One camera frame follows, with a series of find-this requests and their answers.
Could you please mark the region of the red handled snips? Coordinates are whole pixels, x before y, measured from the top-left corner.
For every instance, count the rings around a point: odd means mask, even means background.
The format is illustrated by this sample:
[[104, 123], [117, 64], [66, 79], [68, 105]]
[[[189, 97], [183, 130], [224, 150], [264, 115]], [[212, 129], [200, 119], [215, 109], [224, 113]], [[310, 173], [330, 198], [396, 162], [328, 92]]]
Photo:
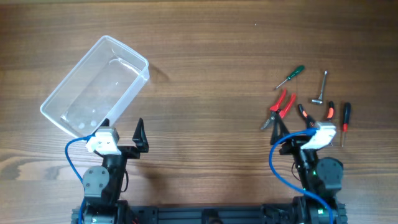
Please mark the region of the red handled snips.
[[282, 103], [284, 102], [286, 94], [287, 90], [282, 90], [282, 93], [279, 96], [278, 100], [269, 108], [270, 111], [269, 117], [261, 126], [261, 130], [267, 129], [276, 120], [277, 115], [279, 115], [283, 119], [284, 116], [289, 112], [289, 110], [291, 109], [296, 100], [297, 95], [295, 93], [291, 94], [288, 102], [282, 108], [281, 106]]

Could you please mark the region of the clear plastic container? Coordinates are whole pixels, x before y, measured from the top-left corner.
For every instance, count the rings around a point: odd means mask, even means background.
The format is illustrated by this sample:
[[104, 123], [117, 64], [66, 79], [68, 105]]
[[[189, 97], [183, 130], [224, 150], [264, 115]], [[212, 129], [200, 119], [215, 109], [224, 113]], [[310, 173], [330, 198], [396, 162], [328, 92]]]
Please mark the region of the clear plastic container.
[[75, 138], [113, 125], [150, 78], [149, 62], [108, 35], [102, 36], [43, 102], [40, 112]]

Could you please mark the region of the green handled screwdriver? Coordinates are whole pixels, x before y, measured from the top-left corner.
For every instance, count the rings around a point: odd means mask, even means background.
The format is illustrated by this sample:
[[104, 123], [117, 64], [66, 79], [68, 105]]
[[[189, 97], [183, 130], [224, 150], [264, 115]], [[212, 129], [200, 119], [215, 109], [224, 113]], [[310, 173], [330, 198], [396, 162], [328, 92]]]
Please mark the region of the green handled screwdriver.
[[298, 74], [302, 73], [305, 70], [305, 66], [304, 65], [299, 65], [293, 72], [290, 73], [290, 75], [288, 75], [285, 80], [280, 83], [279, 85], [277, 85], [275, 87], [275, 90], [278, 89], [280, 86], [282, 86], [285, 82], [290, 81], [291, 79], [293, 79], [294, 77], [296, 77]]

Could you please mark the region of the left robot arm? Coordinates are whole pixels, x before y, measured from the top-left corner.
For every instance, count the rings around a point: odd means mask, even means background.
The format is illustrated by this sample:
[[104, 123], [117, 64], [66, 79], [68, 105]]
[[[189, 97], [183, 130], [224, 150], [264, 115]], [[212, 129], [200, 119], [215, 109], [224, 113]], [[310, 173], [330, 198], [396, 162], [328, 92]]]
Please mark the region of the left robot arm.
[[[69, 155], [69, 146], [77, 141], [86, 141], [88, 151], [102, 158], [102, 164], [90, 167], [80, 175]], [[144, 121], [139, 119], [133, 134], [133, 146], [118, 146], [119, 135], [109, 125], [109, 120], [91, 135], [74, 139], [65, 146], [65, 155], [71, 168], [82, 183], [84, 197], [81, 205], [72, 211], [71, 222], [79, 223], [139, 223], [136, 215], [120, 194], [129, 184], [127, 161], [139, 159], [142, 153], [149, 151], [149, 144], [144, 131]]]

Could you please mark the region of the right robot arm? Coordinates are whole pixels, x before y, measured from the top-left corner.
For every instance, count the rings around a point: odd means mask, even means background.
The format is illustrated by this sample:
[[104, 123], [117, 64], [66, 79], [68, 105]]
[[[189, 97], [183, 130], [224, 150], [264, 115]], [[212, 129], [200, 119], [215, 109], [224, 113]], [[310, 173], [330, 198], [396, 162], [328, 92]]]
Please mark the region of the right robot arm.
[[[333, 157], [319, 158], [317, 152], [334, 138], [336, 127], [330, 122], [316, 122], [303, 131], [290, 133], [279, 115], [275, 117], [271, 137], [269, 166], [286, 186], [301, 193], [292, 203], [263, 206], [267, 223], [344, 224], [348, 222], [345, 204], [336, 195], [342, 189], [343, 163]], [[273, 155], [291, 155], [298, 172], [300, 187], [283, 178], [274, 168]]]

